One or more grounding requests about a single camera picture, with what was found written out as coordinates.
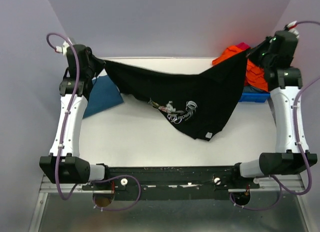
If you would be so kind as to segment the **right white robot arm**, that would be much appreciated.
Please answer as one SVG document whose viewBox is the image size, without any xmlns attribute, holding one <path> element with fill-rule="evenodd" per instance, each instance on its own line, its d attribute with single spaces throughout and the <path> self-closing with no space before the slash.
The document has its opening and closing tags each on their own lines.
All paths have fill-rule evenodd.
<svg viewBox="0 0 320 232">
<path fill-rule="evenodd" d="M 291 66 L 299 33 L 294 28 L 278 30 L 261 44 L 250 49 L 248 59 L 264 70 L 276 125 L 275 152 L 262 153 L 254 161 L 238 163 L 230 183 L 241 188 L 248 178 L 269 175 L 296 175 L 318 161 L 304 138 L 301 116 L 301 71 Z"/>
</svg>

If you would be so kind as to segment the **folded teal t-shirt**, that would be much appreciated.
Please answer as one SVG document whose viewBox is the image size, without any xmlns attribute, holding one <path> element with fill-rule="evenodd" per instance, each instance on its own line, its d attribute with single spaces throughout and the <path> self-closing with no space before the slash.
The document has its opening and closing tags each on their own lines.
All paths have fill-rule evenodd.
<svg viewBox="0 0 320 232">
<path fill-rule="evenodd" d="M 112 82 L 108 75 L 100 76 L 92 82 L 93 89 L 90 93 L 83 118 L 96 115 L 124 102 L 117 86 Z"/>
</svg>

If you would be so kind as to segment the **black t-shirt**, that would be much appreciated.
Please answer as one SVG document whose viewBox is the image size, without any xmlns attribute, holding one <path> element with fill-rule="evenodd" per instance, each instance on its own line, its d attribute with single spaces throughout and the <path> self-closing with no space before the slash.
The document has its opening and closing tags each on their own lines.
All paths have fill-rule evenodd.
<svg viewBox="0 0 320 232">
<path fill-rule="evenodd" d="M 120 93 L 148 103 L 178 131 L 210 141 L 223 130 L 240 100 L 247 52 L 239 52 L 200 74 L 171 74 L 114 61 L 105 71 Z"/>
</svg>

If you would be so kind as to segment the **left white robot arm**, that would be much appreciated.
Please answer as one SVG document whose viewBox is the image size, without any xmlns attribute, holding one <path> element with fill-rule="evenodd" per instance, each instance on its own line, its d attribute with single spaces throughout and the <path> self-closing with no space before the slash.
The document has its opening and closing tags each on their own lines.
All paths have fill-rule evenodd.
<svg viewBox="0 0 320 232">
<path fill-rule="evenodd" d="M 96 58 L 91 48 L 76 44 L 67 48 L 68 67 L 59 85 L 60 116 L 56 136 L 48 156 L 39 166 L 55 184 L 84 184 L 93 181 L 101 190 L 110 186 L 111 178 L 104 164 L 91 165 L 80 158 L 79 140 L 82 119 L 94 87 L 93 78 L 103 70 L 105 62 Z"/>
</svg>

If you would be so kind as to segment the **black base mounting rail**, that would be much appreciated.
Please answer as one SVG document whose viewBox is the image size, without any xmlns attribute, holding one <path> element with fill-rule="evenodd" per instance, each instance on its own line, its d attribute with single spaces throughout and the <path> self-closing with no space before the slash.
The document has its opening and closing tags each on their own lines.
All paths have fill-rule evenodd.
<svg viewBox="0 0 320 232">
<path fill-rule="evenodd" d="M 118 201 L 227 200 L 230 192 L 258 189 L 253 178 L 243 178 L 234 166 L 108 167 L 111 182 L 91 182 L 84 191 L 114 195 Z"/>
</svg>

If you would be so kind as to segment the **blue plastic bin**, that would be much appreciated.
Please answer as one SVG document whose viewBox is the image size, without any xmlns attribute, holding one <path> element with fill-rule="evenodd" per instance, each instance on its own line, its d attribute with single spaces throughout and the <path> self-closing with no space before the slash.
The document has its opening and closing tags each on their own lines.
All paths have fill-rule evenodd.
<svg viewBox="0 0 320 232">
<path fill-rule="evenodd" d="M 243 93 L 239 102 L 265 103 L 269 98 L 269 93 Z"/>
</svg>

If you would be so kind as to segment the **orange t-shirt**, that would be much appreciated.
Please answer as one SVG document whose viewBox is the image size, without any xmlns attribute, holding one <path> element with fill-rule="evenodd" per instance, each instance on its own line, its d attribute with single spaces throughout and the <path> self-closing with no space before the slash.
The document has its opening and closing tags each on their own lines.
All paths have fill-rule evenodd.
<svg viewBox="0 0 320 232">
<path fill-rule="evenodd" d="M 236 45 L 231 45 L 227 47 L 222 54 L 214 59 L 211 64 L 212 66 L 215 66 L 219 64 L 220 62 L 232 57 L 233 55 L 236 55 L 244 50 L 241 50 L 236 47 Z M 269 92 L 268 90 L 268 84 L 264 78 L 264 70 L 260 67 L 256 66 L 253 62 L 251 62 L 249 59 L 247 60 L 247 66 L 246 66 L 246 76 L 244 80 L 244 87 L 245 86 L 254 86 L 256 88 L 259 88 L 261 90 L 264 90 L 266 93 Z"/>
</svg>

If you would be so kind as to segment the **pink t-shirt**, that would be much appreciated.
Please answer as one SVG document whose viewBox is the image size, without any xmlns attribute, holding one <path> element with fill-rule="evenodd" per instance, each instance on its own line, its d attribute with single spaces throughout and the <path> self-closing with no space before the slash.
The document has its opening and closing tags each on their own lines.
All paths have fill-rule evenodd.
<svg viewBox="0 0 320 232">
<path fill-rule="evenodd" d="M 248 44 L 241 42 L 239 44 L 236 45 L 237 48 L 241 49 L 241 50 L 246 50 L 251 48 Z"/>
</svg>

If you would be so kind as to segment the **grey t-shirt in bin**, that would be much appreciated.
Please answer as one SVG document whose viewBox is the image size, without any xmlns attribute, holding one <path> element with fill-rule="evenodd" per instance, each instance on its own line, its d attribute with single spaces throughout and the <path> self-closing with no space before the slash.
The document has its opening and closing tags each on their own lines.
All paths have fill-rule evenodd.
<svg viewBox="0 0 320 232">
<path fill-rule="evenodd" d="M 264 90 L 261 90 L 259 88 L 254 87 L 254 86 L 248 85 L 243 88 L 243 93 L 262 94 L 262 93 L 266 93 L 266 92 Z"/>
</svg>

